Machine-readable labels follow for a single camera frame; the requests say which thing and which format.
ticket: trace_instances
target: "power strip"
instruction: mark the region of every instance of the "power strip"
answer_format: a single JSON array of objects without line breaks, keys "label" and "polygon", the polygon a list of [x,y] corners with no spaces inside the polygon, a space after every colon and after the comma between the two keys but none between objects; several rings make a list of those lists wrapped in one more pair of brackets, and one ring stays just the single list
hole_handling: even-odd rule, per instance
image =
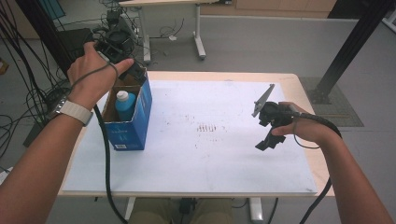
[{"label": "power strip", "polygon": [[9,172],[7,173],[6,171],[3,171],[2,173],[0,173],[0,185],[3,184],[4,180],[7,178]]}]

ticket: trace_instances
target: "blue box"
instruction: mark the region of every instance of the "blue box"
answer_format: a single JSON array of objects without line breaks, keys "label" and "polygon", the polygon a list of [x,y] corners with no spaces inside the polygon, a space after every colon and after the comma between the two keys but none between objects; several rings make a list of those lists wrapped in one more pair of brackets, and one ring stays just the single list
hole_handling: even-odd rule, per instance
[{"label": "blue box", "polygon": [[[120,121],[116,111],[118,91],[128,91],[136,96],[134,116],[131,121]],[[133,80],[119,81],[110,91],[103,118],[108,140],[117,151],[143,150],[149,126],[152,96],[149,79],[142,86]]]}]

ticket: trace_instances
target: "table surface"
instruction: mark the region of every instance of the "table surface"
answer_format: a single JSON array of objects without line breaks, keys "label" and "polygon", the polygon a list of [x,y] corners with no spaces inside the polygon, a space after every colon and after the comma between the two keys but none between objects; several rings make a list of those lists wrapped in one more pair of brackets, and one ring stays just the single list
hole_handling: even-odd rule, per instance
[{"label": "table surface", "polygon": [[[315,195],[325,185],[328,173],[320,150],[304,150],[291,136],[276,149],[254,148],[269,127],[251,117],[253,101],[269,83],[276,84],[269,100],[286,99],[313,112],[297,76],[153,71],[148,76],[153,107],[146,149],[112,150],[113,195]],[[103,140],[94,123],[80,137],[60,195],[105,194]]]}]

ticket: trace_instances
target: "black metal pole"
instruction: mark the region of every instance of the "black metal pole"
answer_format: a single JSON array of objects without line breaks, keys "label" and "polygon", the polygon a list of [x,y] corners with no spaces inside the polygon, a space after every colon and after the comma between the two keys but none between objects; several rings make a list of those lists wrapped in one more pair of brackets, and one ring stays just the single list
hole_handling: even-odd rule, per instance
[{"label": "black metal pole", "polygon": [[308,97],[313,104],[329,104],[329,93],[335,83],[347,70],[355,56],[374,32],[376,26],[387,14],[392,0],[372,1],[366,12],[359,19],[343,47],[338,51],[332,64],[314,90],[308,91]]},{"label": "black metal pole", "polygon": [[58,36],[58,32],[50,16],[38,0],[16,0],[16,2],[46,45],[55,62],[64,74],[66,74],[75,59],[69,54],[64,43]]}]

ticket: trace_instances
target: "hand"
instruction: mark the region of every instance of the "hand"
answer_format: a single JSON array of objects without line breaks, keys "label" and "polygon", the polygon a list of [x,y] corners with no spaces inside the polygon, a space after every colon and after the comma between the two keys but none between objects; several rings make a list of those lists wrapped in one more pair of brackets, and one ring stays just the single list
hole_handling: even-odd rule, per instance
[{"label": "hand", "polygon": [[[107,62],[96,52],[94,42],[84,44],[84,56],[76,59],[67,71],[70,83],[73,85],[80,77],[106,66]],[[134,60],[126,59],[114,64],[118,75],[132,66]],[[91,110],[94,105],[105,95],[116,81],[115,69],[108,65],[106,68],[83,78],[73,88],[68,99]]]},{"label": "hand", "polygon": [[[308,113],[295,103],[291,102],[279,102],[280,105],[293,105],[298,111]],[[315,142],[318,145],[326,139],[337,135],[330,128],[312,120],[312,119],[294,119],[293,123],[275,128],[272,130],[272,135],[286,135],[295,133],[300,138]]]}]

